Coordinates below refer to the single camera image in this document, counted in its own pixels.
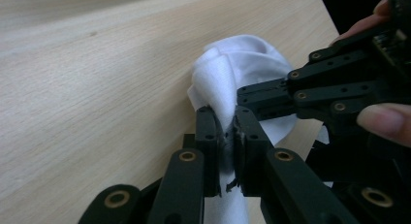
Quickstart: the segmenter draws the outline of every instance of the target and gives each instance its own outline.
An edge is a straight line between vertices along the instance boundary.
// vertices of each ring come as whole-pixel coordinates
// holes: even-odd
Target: fingertip
[[[379,16],[379,15],[371,15],[366,18],[363,18],[360,21],[356,22],[350,29],[348,29],[348,31],[346,31],[345,33],[337,37],[335,40],[333,40],[330,43],[330,46],[332,46],[336,41],[357,35],[361,32],[364,32],[367,29],[378,26],[379,24],[382,24],[389,20],[390,18],[388,16]]]
[[[377,6],[375,6],[374,14],[378,16],[390,16],[390,3],[388,0],[381,0]]]
[[[365,130],[389,140],[399,135],[404,122],[401,112],[382,105],[368,106],[357,117],[357,123]]]

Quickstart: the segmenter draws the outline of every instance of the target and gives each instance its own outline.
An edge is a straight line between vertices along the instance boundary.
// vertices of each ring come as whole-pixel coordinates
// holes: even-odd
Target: human hand
[[[381,0],[374,14],[355,23],[334,42],[356,35],[390,19],[388,0]],[[378,104],[363,109],[357,123],[365,130],[398,144],[411,147],[411,106],[400,104]]]

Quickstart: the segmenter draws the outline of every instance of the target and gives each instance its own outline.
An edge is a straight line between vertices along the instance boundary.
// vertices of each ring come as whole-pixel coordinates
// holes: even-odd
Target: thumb
[[[390,4],[388,0],[381,0],[374,9],[374,14],[378,16],[390,16]]]
[[[411,147],[411,106],[368,106],[360,112],[357,123],[375,135]]]

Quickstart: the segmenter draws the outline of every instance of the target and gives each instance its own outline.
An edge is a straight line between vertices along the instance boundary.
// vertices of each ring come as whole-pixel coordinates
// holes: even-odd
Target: screw
[[[311,55],[311,58],[313,58],[313,59],[318,59],[318,58],[320,58],[320,57],[321,57],[321,54],[318,53],[318,52],[314,52],[314,53]]]
[[[297,94],[297,97],[299,97],[299,99],[305,99],[307,98],[307,94],[300,92],[299,94]]]
[[[196,154],[190,151],[185,151],[180,153],[178,157],[181,161],[190,162],[196,159]]]
[[[107,208],[120,208],[130,200],[130,193],[124,190],[111,192],[105,199],[104,205]]]
[[[390,208],[394,204],[390,196],[375,188],[366,187],[361,194],[367,201],[378,207]]]
[[[337,104],[334,105],[334,109],[337,110],[337,111],[343,111],[343,110],[345,110],[345,108],[346,108],[345,105],[342,104],[342,103],[337,103]]]
[[[285,151],[275,152],[274,156],[275,158],[281,161],[291,161],[294,159],[294,156],[292,154],[289,154],[288,152],[285,152]]]
[[[299,72],[293,72],[291,73],[291,78],[297,78],[300,75]]]

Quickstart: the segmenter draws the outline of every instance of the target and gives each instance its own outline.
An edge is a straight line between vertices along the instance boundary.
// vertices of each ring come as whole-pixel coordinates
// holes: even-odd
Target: wood grain surface
[[[321,0],[0,0],[0,223],[77,223],[105,188],[161,177],[194,131],[192,63],[237,34],[296,68],[337,36]]]

